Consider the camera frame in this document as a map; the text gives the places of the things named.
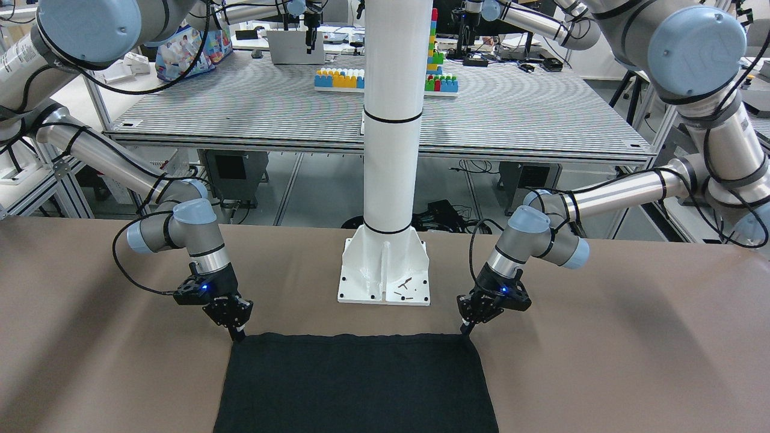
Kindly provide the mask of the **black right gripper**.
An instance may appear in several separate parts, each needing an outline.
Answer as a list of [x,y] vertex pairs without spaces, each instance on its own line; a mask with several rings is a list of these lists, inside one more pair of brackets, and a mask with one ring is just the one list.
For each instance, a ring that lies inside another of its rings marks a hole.
[[238,280],[229,263],[212,273],[192,274],[193,299],[217,324],[232,330],[232,341],[242,342],[247,336],[244,327],[250,319],[253,302],[241,296]]

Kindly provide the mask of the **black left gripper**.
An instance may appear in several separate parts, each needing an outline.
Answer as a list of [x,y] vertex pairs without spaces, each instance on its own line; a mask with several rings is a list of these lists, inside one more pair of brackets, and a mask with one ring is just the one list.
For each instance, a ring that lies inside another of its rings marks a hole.
[[470,336],[474,327],[488,323],[504,312],[500,308],[501,288],[522,281],[523,269],[515,268],[511,276],[500,275],[489,264],[484,264],[474,280],[474,287],[467,295],[457,297],[458,310],[464,323],[460,326],[462,336]]

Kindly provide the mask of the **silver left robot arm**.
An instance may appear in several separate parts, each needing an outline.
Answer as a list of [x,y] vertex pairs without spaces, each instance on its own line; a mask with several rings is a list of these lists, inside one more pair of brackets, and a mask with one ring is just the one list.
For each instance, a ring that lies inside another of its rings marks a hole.
[[457,305],[467,336],[504,310],[524,312],[531,300],[523,268],[542,259],[581,268],[586,239],[570,231],[587,217],[671,197],[708,205],[704,222],[743,248],[768,243],[768,154],[742,98],[741,62],[747,32],[728,1],[558,1],[564,18],[542,16],[518,2],[467,1],[484,19],[511,23],[558,42],[570,51],[591,48],[604,37],[614,58],[666,104],[666,116],[647,163],[632,173],[581,189],[532,189],[502,228],[473,288]]

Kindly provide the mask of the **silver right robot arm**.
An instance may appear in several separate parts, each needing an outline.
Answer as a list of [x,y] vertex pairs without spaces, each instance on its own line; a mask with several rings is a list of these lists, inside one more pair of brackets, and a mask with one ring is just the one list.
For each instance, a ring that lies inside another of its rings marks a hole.
[[138,253],[183,249],[190,275],[168,293],[200,306],[234,342],[253,310],[242,297],[208,189],[196,177],[172,176],[77,120],[52,96],[75,77],[104,70],[137,46],[175,33],[193,11],[212,21],[209,1],[41,1],[30,31],[2,56],[2,144],[30,137],[55,146],[144,197],[156,211],[119,232]]

